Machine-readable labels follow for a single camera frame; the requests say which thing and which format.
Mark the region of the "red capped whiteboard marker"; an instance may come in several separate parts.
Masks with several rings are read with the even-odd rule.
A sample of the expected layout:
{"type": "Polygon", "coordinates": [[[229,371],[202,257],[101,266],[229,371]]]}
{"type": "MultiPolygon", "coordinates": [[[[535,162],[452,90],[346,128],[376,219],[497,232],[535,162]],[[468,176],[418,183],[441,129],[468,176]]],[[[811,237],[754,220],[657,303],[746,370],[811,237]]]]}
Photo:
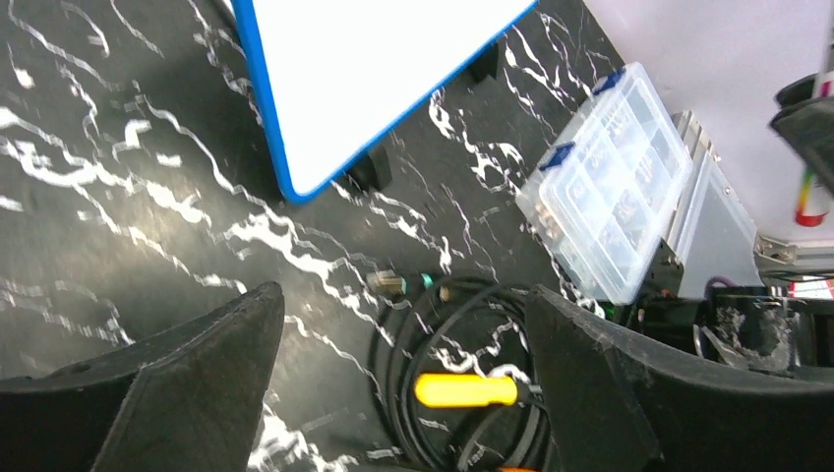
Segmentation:
{"type": "MultiPolygon", "coordinates": [[[[824,63],[815,76],[811,98],[826,97],[833,88],[833,44],[827,48],[824,63]]],[[[832,198],[823,188],[816,173],[809,166],[804,169],[800,186],[798,203],[795,211],[795,223],[802,227],[819,226],[832,206],[832,198]]]]}

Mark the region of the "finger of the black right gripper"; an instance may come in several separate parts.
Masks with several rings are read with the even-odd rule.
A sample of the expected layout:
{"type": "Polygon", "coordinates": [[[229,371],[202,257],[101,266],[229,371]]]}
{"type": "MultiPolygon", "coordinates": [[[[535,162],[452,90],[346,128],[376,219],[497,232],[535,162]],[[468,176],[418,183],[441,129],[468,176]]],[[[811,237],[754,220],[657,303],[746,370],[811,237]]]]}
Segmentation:
{"type": "Polygon", "coordinates": [[[813,97],[815,75],[781,88],[769,126],[833,195],[833,96],[813,97]]]}

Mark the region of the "blue framed whiteboard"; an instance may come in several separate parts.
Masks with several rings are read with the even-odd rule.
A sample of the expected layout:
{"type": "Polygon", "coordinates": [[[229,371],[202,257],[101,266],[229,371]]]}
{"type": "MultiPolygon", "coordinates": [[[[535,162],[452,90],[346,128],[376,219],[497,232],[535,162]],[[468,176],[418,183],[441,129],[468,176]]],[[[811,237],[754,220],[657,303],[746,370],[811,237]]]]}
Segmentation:
{"type": "Polygon", "coordinates": [[[534,8],[531,1],[237,1],[278,187],[303,204],[534,8]]]}

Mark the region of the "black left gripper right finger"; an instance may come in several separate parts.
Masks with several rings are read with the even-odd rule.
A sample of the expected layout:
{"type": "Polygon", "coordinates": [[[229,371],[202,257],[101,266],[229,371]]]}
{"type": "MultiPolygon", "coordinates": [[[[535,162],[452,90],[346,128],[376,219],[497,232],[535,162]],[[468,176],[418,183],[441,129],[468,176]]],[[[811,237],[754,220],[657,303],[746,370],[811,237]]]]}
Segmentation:
{"type": "Polygon", "coordinates": [[[556,471],[829,471],[833,387],[735,369],[544,286],[525,323],[556,471]]]}

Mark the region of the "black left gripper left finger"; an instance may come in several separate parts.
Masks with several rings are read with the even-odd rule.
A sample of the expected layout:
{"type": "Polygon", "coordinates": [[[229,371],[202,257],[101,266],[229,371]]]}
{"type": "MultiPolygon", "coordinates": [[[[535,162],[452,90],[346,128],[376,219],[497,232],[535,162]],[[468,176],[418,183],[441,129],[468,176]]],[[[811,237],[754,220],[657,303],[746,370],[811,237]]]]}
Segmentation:
{"type": "Polygon", "coordinates": [[[284,325],[269,281],[41,378],[1,383],[5,471],[243,471],[284,325]]]}

